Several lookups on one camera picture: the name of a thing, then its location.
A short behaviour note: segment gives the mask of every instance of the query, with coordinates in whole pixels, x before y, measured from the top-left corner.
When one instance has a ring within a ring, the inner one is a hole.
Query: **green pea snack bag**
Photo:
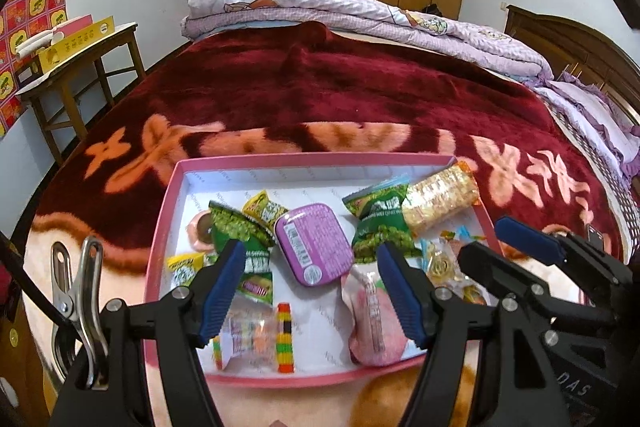
[[[270,248],[275,245],[271,232],[255,219],[239,210],[215,201],[209,202],[211,210],[211,242],[220,252],[229,239],[242,241],[246,249],[244,275],[238,292],[250,299],[273,304],[273,274],[271,273]],[[205,266],[215,263],[218,255],[207,254]]]
[[[402,216],[408,186],[408,178],[400,176],[342,198],[348,211],[360,220],[351,242],[356,263],[373,263],[376,248],[385,241],[392,241],[406,257],[421,256]]]

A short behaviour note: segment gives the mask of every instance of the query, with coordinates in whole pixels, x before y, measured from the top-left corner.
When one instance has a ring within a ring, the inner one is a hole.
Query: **wooden table leg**
[[[62,154],[58,149],[56,141],[53,139],[53,133],[51,131],[45,130],[47,126],[47,117],[44,115],[44,110],[42,109],[42,104],[40,103],[39,98],[31,99],[31,107],[33,108],[33,112],[36,115],[36,120],[38,120],[38,125],[42,130],[42,134],[44,135],[44,141],[47,142],[47,146],[49,146],[49,150],[53,156],[53,159],[56,161],[58,165],[62,165]]]
[[[133,66],[136,68],[136,73],[138,74],[138,80],[142,80],[146,77],[145,67],[142,64],[142,58],[140,57],[140,50],[138,49],[138,42],[136,42],[136,36],[133,35],[131,40],[127,43],[129,47],[129,55],[131,55],[131,60],[133,62]]]
[[[95,72],[98,74],[98,81],[102,86],[102,92],[104,93],[104,97],[107,100],[107,103],[113,107],[116,103],[113,100],[113,95],[111,94],[111,87],[109,86],[109,79],[107,78],[107,72],[104,70],[104,64],[102,63],[102,58],[98,58],[94,62]]]
[[[73,93],[71,93],[71,89],[69,89],[69,84],[66,78],[61,79],[58,90],[60,92],[60,98],[62,98],[62,103],[65,106],[66,114],[69,117],[69,121],[71,122],[71,125],[74,126],[78,139],[82,141],[86,138],[86,127],[84,126],[82,116],[80,116],[80,110],[78,109]]]

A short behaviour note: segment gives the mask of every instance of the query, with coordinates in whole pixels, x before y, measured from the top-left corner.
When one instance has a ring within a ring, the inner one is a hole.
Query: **purple container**
[[[293,274],[305,286],[330,283],[353,264],[351,245],[334,211],[324,203],[290,210],[274,229]]]

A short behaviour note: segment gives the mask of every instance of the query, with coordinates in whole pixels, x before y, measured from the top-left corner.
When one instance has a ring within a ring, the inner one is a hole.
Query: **white barcode label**
[[[293,248],[293,252],[298,258],[300,266],[306,268],[307,266],[312,265],[313,262],[311,261],[311,257],[306,250],[305,244],[300,238],[300,234],[298,233],[298,229],[296,228],[296,226],[293,223],[287,223],[286,225],[284,225],[283,229],[287,234],[287,237],[289,238],[289,243],[291,244],[291,248]]]

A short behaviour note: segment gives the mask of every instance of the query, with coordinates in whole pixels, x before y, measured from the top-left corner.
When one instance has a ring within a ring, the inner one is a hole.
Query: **maroon plush blanket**
[[[353,41],[320,23],[236,30],[150,75],[47,188],[33,230],[89,233],[106,263],[145,270],[179,160],[297,151],[438,152],[474,169],[493,219],[585,223],[620,238],[606,194],[532,92],[451,57]]]

